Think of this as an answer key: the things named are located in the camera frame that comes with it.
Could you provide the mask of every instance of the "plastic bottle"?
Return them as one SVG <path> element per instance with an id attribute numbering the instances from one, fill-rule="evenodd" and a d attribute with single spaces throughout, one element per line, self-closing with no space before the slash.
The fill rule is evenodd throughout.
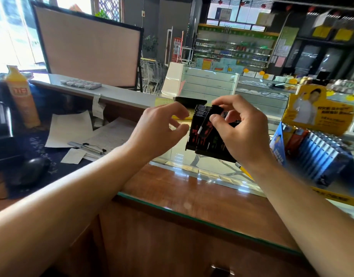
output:
<path id="1" fill-rule="evenodd" d="M 32 128 L 41 125 L 36 104 L 31 94 L 26 77 L 19 73 L 17 66 L 9 66 L 9 73 L 5 77 L 10 93 L 14 99 L 17 108 L 22 115 L 24 125 Z"/>

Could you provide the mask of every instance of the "mouse pad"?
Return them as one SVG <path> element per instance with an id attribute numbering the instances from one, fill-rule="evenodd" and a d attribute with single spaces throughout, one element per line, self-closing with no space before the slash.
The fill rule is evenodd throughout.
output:
<path id="1" fill-rule="evenodd" d="M 45 148 L 48 136 L 49 131 L 40 131 L 19 136 L 19 138 L 17 138 L 18 146 L 21 148 L 26 160 L 43 157 L 48 158 L 51 161 L 51 165 L 41 180 L 36 185 L 29 187 L 13 185 L 13 181 L 18 177 L 20 166 L 9 167 L 6 169 L 4 171 L 4 180 L 9 199 L 16 199 L 30 195 L 61 177 L 91 163 L 91 161 L 86 159 L 82 159 L 79 164 L 60 163 L 69 148 Z"/>

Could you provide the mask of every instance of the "computer mouse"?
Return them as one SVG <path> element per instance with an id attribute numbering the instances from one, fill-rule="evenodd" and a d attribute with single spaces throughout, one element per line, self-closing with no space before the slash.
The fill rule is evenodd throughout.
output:
<path id="1" fill-rule="evenodd" d="M 49 170 L 51 161 L 47 158 L 33 158 L 23 163 L 15 185 L 33 186 Z"/>

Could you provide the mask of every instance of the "shopping cart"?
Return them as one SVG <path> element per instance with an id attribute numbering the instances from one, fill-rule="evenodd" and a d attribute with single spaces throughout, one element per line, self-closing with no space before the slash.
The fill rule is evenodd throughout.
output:
<path id="1" fill-rule="evenodd" d="M 142 89 L 144 92 L 158 94 L 163 85 L 165 74 L 164 65 L 160 61 L 141 58 Z"/>

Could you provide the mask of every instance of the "red poster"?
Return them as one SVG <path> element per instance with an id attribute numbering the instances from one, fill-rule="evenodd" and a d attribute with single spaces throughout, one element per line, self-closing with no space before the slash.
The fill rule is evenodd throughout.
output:
<path id="1" fill-rule="evenodd" d="M 172 52 L 172 62 L 177 62 L 177 58 L 181 48 L 181 38 L 174 37 L 173 38 L 173 52 Z"/>

